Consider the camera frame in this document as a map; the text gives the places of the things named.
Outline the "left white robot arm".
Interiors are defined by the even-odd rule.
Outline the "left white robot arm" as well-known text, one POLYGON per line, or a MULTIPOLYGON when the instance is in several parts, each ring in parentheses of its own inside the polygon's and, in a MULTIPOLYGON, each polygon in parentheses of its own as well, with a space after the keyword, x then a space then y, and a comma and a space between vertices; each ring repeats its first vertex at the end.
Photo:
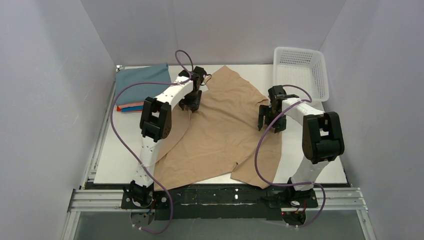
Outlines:
POLYGON ((164 139, 172 130, 172 111, 178 106, 181 110, 195 112, 199 109, 202 91, 207 72, 196 66, 191 72, 181 71, 174 81, 175 85, 168 87, 156 97, 147 97, 144 101, 139 127, 141 129, 141 163, 135 172, 133 180, 125 192, 128 201, 141 208, 147 208, 153 202, 153 184, 151 175, 159 158, 160 148, 164 139))

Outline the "folded blue t shirt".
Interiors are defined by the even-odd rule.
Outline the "folded blue t shirt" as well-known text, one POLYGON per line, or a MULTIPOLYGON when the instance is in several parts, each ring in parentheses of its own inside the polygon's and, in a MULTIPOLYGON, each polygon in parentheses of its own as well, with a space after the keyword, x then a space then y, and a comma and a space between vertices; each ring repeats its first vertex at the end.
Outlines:
POLYGON ((125 107, 125 108, 121 108, 120 111, 122 113, 129 113, 129 112, 140 112, 143 110, 143 106, 132 106, 132 107, 125 107))

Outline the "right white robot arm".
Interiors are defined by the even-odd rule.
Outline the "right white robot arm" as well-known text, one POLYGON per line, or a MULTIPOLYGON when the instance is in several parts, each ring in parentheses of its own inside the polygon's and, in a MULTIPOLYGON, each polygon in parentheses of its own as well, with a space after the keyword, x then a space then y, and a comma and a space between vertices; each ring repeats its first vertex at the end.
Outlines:
POLYGON ((268 89, 269 105, 260 105, 258 129, 275 133, 286 130, 287 117, 302 127, 301 147, 303 159, 295 174, 287 183, 276 184, 277 192, 268 192, 263 198, 270 208, 318 206, 314 186, 322 170, 345 151, 344 138, 339 115, 312 107, 312 96, 303 90, 306 99, 288 94, 286 85, 275 85, 268 89))

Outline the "white plastic basket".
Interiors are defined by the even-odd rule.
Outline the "white plastic basket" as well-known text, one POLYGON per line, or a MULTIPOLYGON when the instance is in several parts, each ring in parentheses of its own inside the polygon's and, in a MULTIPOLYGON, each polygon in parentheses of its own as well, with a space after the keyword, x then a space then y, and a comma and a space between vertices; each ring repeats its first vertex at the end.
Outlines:
POLYGON ((294 85, 307 91, 312 102, 330 98, 324 54, 318 50, 276 47, 273 53, 273 85, 294 85))

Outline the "beige t shirt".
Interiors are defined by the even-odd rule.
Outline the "beige t shirt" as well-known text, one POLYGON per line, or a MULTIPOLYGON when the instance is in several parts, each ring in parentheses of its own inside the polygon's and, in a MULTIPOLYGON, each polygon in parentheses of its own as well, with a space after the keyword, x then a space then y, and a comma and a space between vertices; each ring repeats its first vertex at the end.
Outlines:
POLYGON ((258 130, 260 105, 269 100, 228 66, 211 75, 195 112, 172 111, 171 133, 154 169, 156 191, 229 174, 262 189, 275 178, 282 135, 258 130))

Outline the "folded pink t shirt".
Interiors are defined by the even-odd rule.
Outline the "folded pink t shirt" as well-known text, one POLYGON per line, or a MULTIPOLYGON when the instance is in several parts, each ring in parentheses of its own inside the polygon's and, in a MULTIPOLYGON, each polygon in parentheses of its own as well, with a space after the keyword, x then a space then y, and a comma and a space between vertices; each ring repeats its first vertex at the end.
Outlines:
POLYGON ((131 107, 139 107, 139 106, 143 106, 144 102, 133 102, 133 103, 127 103, 127 104, 122 104, 122 105, 118 105, 117 107, 119 109, 124 109, 124 108, 131 108, 131 107))

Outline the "folded grey-blue t shirt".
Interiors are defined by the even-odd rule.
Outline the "folded grey-blue t shirt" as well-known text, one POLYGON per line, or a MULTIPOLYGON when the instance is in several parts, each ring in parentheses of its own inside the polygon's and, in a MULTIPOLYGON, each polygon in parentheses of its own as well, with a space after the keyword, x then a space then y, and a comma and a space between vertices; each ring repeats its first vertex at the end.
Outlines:
POLYGON ((156 97, 164 92, 171 82, 167 63, 121 70, 115 77, 115 94, 126 90, 120 94, 115 104, 132 104, 142 102, 147 97, 156 97))

